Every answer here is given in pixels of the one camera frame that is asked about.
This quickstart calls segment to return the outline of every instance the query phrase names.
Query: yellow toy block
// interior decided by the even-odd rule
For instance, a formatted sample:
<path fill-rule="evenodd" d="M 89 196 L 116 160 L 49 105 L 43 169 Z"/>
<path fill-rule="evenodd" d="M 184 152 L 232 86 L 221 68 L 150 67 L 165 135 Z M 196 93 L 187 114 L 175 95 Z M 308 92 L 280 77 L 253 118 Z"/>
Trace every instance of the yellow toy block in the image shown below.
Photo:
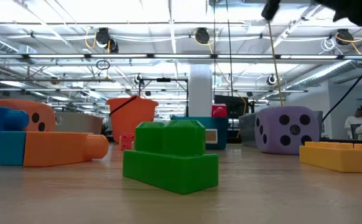
<path fill-rule="evenodd" d="M 300 162 L 338 172 L 362 172 L 362 144 L 306 142 Z"/>

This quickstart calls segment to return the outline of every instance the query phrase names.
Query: purple dice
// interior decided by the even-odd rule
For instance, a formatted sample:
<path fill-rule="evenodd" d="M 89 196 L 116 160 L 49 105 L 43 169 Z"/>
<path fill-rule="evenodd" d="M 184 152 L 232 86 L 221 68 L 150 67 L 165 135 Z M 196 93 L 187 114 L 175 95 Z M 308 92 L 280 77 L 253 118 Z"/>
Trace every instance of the purple dice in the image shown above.
<path fill-rule="evenodd" d="M 261 152 L 299 154 L 306 141 L 319 141 L 318 119 L 304 106 L 266 108 L 257 113 L 254 126 Z"/>

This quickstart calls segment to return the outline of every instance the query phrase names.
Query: wooden table surface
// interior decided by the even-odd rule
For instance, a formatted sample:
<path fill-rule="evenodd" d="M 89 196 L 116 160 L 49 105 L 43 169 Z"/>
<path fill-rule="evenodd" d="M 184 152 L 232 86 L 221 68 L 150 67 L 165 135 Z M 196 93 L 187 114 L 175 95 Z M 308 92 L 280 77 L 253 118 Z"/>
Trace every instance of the wooden table surface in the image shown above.
<path fill-rule="evenodd" d="M 0 223 L 359 223 L 362 174 L 229 145 L 220 185 L 190 195 L 122 177 L 122 152 L 48 168 L 0 166 Z"/>

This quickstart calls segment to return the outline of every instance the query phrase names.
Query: green building block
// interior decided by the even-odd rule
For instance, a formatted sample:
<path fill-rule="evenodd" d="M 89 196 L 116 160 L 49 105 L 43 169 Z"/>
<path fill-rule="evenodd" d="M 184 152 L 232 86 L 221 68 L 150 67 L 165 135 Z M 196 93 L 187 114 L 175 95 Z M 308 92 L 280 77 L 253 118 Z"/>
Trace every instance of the green building block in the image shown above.
<path fill-rule="evenodd" d="M 218 155 L 205 154 L 205 128 L 198 121 L 141 123 L 135 151 L 124 151 L 123 176 L 190 194 L 218 185 Z"/>

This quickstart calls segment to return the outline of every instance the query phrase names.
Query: orange bucket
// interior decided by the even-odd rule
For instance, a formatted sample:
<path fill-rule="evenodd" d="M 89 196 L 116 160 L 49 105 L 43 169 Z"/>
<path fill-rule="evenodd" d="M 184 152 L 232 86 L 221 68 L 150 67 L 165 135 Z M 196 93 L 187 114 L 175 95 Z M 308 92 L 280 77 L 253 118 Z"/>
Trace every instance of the orange bucket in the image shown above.
<path fill-rule="evenodd" d="M 120 134 L 134 133 L 139 123 L 153 121 L 158 102 L 134 95 L 129 98 L 115 98 L 107 101 L 111 109 L 109 116 L 113 138 L 119 142 Z"/>

